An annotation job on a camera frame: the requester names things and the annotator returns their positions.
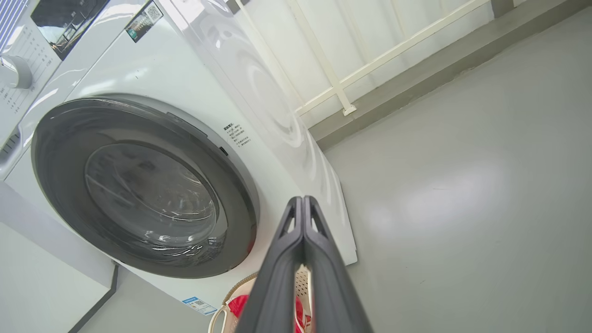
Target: dial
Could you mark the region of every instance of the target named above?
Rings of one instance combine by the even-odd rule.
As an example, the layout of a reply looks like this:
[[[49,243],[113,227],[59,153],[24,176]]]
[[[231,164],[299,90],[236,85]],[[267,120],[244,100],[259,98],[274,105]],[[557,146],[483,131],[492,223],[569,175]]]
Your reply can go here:
[[[9,88],[29,89],[33,75],[27,62],[18,56],[0,56],[0,81]]]

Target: washing machine door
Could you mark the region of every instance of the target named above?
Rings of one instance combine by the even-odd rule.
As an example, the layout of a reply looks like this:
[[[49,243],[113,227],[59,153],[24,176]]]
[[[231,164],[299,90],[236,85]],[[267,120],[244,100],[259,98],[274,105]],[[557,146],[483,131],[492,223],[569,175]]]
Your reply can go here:
[[[31,148],[54,209],[123,263],[209,277],[241,263],[255,242],[244,174],[175,116],[132,102],[71,101],[41,120]]]

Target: blue label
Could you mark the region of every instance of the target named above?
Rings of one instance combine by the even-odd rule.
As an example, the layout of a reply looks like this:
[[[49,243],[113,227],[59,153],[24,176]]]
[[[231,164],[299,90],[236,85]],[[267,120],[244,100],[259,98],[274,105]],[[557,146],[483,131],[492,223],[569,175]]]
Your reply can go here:
[[[185,304],[191,303],[191,302],[198,300],[198,299],[199,298],[197,298],[197,297],[188,298],[188,299],[184,300],[183,303],[185,303]]]

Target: white washing machine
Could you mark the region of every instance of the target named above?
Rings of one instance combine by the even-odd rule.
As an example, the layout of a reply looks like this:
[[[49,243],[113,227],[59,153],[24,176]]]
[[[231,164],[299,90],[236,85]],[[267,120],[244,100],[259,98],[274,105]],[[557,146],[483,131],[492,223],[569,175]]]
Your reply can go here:
[[[357,261],[337,175],[224,2],[30,1],[2,55],[1,178],[174,298],[215,311],[294,196]]]

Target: control panel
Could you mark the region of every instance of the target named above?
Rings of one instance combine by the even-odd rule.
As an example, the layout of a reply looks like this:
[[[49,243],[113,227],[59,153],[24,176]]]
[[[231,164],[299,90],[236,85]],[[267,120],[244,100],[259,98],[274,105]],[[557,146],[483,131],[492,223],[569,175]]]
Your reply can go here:
[[[0,148],[35,100],[43,98],[41,89],[108,2],[7,1],[26,5],[13,17],[11,30],[0,31],[10,36],[0,50]]]

